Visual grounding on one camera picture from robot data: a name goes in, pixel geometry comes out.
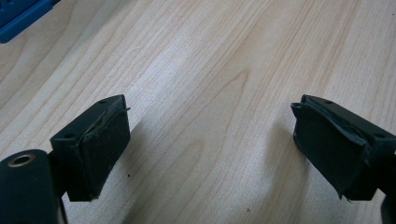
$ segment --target hole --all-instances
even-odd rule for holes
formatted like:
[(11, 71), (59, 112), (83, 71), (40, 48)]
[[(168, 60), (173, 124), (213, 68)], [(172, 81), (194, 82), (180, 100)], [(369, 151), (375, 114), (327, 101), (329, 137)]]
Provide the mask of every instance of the hole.
[(64, 138), (73, 138), (75, 135), (73, 133), (67, 133), (64, 135)]
[(374, 136), (379, 138), (385, 138), (385, 135), (382, 133), (375, 133)]
[(34, 154), (25, 154), (21, 155), (19, 157), (14, 158), (12, 161), (8, 163), (9, 167), (19, 167), (26, 165), (27, 163), (31, 162), (32, 160), (35, 159)]

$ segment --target wooden table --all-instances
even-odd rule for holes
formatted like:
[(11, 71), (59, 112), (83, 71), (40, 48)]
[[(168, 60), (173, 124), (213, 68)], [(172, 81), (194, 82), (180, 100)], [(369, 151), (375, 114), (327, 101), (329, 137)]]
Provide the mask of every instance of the wooden table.
[(381, 223), (292, 141), (328, 98), (396, 133), (394, 0), (63, 0), (0, 46), (0, 159), (125, 94), (132, 139), (70, 223)]

